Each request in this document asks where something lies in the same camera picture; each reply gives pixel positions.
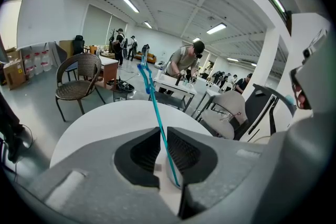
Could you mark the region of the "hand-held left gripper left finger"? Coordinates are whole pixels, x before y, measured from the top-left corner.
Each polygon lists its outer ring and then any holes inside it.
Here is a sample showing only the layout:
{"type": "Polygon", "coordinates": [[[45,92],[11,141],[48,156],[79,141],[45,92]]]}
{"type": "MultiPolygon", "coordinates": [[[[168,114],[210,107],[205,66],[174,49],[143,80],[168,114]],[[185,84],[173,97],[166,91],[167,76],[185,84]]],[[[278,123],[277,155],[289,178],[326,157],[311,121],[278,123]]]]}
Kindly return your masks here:
{"type": "Polygon", "coordinates": [[[92,142],[16,190],[44,223],[178,223],[154,174],[160,136],[155,127],[92,142]]]}

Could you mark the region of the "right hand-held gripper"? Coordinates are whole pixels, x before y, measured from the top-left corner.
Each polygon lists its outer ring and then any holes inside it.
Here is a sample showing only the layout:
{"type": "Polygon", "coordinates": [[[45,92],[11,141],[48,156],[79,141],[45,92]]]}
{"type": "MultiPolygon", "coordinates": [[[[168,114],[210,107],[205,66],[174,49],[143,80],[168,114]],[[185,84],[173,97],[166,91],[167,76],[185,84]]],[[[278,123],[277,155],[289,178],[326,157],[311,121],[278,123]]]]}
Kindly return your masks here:
{"type": "Polygon", "coordinates": [[[312,116],[273,133],[275,167],[253,223],[326,223],[335,212],[335,31],[303,51],[290,72],[297,106],[312,116]]]}

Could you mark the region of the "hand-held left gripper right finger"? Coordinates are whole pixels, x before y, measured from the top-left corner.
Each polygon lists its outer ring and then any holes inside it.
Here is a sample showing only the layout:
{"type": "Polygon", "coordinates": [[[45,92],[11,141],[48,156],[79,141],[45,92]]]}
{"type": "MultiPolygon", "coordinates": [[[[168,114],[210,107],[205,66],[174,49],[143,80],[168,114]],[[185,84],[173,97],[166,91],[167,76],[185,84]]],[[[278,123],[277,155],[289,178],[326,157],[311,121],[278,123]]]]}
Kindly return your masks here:
{"type": "Polygon", "coordinates": [[[261,158],[264,145],[168,127],[169,154],[181,175],[178,216],[187,219],[229,196],[261,158]]]}

